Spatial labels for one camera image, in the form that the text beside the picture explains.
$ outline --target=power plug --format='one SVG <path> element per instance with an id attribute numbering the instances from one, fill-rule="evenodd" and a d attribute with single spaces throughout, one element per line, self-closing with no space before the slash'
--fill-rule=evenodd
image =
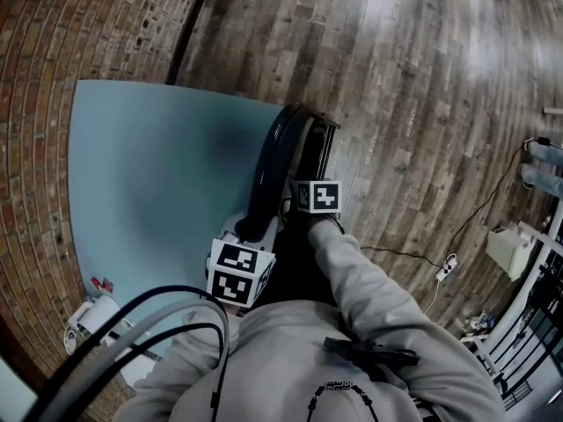
<path id="1" fill-rule="evenodd" d="M 436 273 L 436 279 L 438 281 L 444 281 L 450 274 L 454 271 L 457 266 L 457 255 L 452 253 L 449 255 L 443 263 L 442 269 Z"/>

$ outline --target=light blue tabletop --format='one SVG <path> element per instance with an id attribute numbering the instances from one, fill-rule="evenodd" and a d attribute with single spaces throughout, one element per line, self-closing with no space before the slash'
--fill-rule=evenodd
<path id="1" fill-rule="evenodd" d="M 123 306 L 163 285 L 205 289 L 212 239 L 227 217 L 246 210 L 262 143 L 280 110 L 188 88 L 80 81 L 69 132 L 69 202 L 87 291 L 95 294 L 92 277 L 107 277 Z M 153 297 L 130 319 L 182 297 Z M 171 316 L 150 333 L 179 321 Z M 151 350 L 162 354 L 168 344 Z"/>

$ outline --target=black curved object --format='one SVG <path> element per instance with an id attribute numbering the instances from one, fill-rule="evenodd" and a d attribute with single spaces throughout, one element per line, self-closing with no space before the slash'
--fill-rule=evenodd
<path id="1" fill-rule="evenodd" d="M 275 118 L 260 152 L 246 218 L 235 227 L 242 241 L 258 242 L 276 217 L 289 167 L 307 122 L 307 134 L 296 177 L 322 179 L 338 125 L 302 104 L 288 105 Z"/>

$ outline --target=person's right arm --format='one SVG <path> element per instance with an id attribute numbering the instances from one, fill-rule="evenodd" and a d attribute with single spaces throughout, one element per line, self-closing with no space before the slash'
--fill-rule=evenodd
<path id="1" fill-rule="evenodd" d="M 357 241 L 323 220 L 309 232 L 334 299 L 360 340 L 420 356 L 399 377 L 412 397 L 433 405 L 445 421 L 504 420 L 499 392 L 483 366 L 457 339 L 431 322 L 416 301 L 360 252 Z"/>

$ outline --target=power strip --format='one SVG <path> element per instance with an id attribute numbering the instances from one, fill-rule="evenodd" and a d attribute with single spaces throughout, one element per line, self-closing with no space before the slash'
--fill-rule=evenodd
<path id="1" fill-rule="evenodd" d="M 444 281 L 446 278 L 448 278 L 451 275 L 451 273 L 454 271 L 456 266 L 457 266 L 457 255 L 455 253 L 452 253 L 446 258 L 445 262 L 443 263 L 442 269 L 440 269 L 440 271 L 436 273 L 436 279 L 438 281 Z"/>

